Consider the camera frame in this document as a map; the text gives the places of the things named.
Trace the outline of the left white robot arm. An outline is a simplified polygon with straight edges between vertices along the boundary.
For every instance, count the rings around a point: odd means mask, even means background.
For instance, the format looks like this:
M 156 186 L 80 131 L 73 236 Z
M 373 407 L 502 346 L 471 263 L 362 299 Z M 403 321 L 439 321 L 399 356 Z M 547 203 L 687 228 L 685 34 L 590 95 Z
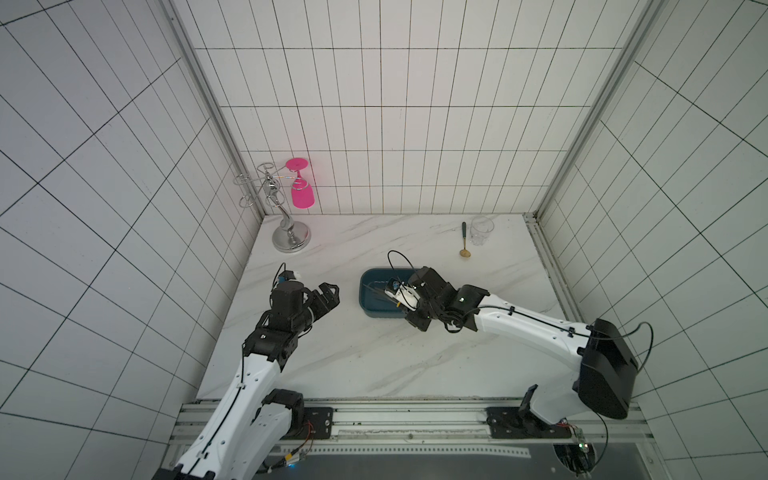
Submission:
M 234 378 L 202 431 L 155 479 L 252 479 L 275 445 L 305 429 L 304 399 L 275 383 L 300 337 L 340 303 L 339 287 L 295 279 L 270 292 L 270 308 L 244 340 Z

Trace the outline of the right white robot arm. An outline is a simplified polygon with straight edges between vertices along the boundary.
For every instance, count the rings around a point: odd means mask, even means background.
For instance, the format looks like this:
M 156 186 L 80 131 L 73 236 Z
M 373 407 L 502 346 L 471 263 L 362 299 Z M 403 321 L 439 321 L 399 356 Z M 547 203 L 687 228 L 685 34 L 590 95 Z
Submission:
M 564 365 L 559 376 L 528 388 L 521 404 L 525 417 L 546 425 L 587 411 L 627 418 L 640 364 L 613 323 L 554 319 L 477 286 L 456 289 L 430 267 L 414 271 L 406 281 L 389 281 L 385 294 L 420 331 L 438 321 L 450 333 L 507 337 Z

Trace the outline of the teal plastic storage box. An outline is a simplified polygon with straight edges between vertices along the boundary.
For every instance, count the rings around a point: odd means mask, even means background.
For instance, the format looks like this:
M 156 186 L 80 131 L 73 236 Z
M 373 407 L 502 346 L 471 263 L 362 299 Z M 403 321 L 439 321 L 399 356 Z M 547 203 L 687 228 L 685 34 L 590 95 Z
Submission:
M 363 312 L 375 319 L 404 318 L 408 309 L 386 294 L 392 282 L 408 283 L 414 274 L 413 268 L 372 268 L 365 271 L 359 283 L 359 305 Z

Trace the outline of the chrome glass holder stand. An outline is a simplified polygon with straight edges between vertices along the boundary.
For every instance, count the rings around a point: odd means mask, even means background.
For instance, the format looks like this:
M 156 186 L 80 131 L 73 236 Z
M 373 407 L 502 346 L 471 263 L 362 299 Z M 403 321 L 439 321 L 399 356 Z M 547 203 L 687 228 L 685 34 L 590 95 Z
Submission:
M 263 194 L 266 203 L 280 212 L 281 220 L 273 232 L 272 243 L 282 253 L 298 252 L 305 248 L 311 240 L 310 227 L 296 220 L 286 208 L 287 200 L 283 192 L 282 181 L 288 180 L 292 185 L 293 179 L 294 174 L 286 168 L 286 163 L 283 167 L 278 167 L 273 162 L 265 162 L 257 166 L 255 174 L 240 173 L 233 180 L 235 185 L 254 188 L 254 194 L 248 194 L 241 198 L 240 205 L 242 207 L 253 206 L 256 195 Z

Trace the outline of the clear glass cup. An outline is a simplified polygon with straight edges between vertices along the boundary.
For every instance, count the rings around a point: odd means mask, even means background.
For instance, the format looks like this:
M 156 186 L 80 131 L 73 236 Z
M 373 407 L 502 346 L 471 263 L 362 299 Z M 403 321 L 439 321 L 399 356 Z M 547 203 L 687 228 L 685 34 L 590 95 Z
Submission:
M 495 225 L 493 220 L 486 216 L 476 216 L 470 222 L 470 241 L 475 246 L 484 245 L 490 238 Z

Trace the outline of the pink plastic wine glass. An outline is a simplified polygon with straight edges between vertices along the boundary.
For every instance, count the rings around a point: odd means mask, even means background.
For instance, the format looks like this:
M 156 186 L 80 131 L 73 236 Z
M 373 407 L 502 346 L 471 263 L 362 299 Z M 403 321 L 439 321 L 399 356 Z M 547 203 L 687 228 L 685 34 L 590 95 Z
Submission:
M 302 172 L 309 167 L 309 161 L 305 158 L 295 157 L 286 162 L 286 168 L 294 174 L 291 185 L 291 198 L 298 209 L 309 209 L 315 205 L 315 195 L 312 185 L 302 176 Z

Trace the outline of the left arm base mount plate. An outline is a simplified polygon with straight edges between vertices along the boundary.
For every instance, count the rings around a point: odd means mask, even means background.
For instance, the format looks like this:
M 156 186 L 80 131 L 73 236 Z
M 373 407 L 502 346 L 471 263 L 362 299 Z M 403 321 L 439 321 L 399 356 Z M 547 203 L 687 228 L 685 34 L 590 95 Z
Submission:
M 332 407 L 303 407 L 291 413 L 291 424 L 283 440 L 327 440 L 331 437 L 335 410 Z

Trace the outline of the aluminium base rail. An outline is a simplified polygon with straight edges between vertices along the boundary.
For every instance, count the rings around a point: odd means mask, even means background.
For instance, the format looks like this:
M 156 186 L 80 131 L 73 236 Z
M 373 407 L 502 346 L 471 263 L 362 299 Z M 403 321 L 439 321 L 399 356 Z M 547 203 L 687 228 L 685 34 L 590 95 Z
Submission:
M 585 441 L 595 449 L 652 441 L 636 406 L 625 420 L 602 420 L 593 413 L 571 416 L 572 436 L 559 440 L 493 439 L 486 423 L 488 407 L 516 407 L 515 398 L 444 400 L 307 400 L 305 407 L 335 410 L 331 437 L 312 439 L 312 455 L 342 454 L 491 454 L 527 457 L 533 444 Z

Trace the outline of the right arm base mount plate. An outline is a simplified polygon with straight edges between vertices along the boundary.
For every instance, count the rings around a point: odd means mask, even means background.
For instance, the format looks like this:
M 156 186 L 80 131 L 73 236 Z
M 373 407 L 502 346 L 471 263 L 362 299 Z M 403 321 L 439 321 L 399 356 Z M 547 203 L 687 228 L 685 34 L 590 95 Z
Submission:
M 493 439 L 559 440 L 572 436 L 567 427 L 545 424 L 529 412 L 520 413 L 518 407 L 488 407 L 485 413 Z

